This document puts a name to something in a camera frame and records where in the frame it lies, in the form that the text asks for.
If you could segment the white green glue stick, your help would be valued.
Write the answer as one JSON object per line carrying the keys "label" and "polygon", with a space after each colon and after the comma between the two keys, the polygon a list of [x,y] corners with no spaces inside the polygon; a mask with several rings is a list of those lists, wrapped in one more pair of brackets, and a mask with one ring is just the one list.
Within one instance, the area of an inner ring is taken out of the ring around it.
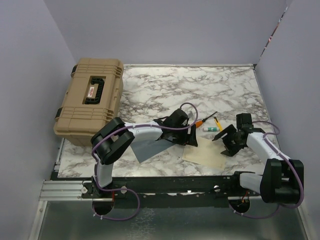
{"label": "white green glue stick", "polygon": [[220,129],[218,127],[204,127],[203,131],[204,132],[219,132]]}

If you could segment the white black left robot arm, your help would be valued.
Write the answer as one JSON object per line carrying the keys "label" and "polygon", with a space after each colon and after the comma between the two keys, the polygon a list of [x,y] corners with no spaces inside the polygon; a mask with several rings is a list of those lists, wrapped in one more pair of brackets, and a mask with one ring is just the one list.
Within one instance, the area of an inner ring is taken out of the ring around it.
{"label": "white black left robot arm", "polygon": [[198,146],[196,124],[189,124],[188,115],[180,108],[170,116],[147,123],[128,123],[116,117],[90,140],[94,167],[93,191],[106,197],[111,190],[113,166],[128,148],[139,163],[161,153],[173,145]]}

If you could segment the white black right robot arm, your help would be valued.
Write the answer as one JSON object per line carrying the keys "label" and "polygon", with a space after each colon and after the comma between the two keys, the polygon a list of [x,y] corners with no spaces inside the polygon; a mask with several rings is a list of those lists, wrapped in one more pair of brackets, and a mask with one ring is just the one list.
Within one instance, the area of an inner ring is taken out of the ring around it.
{"label": "white black right robot arm", "polygon": [[247,190],[259,194],[265,203],[295,208],[304,200],[304,165],[280,151],[263,129],[254,127],[249,113],[236,115],[236,125],[229,125],[214,138],[222,140],[222,155],[233,157],[244,148],[251,149],[264,162],[262,174],[239,172],[229,189],[240,196]]}

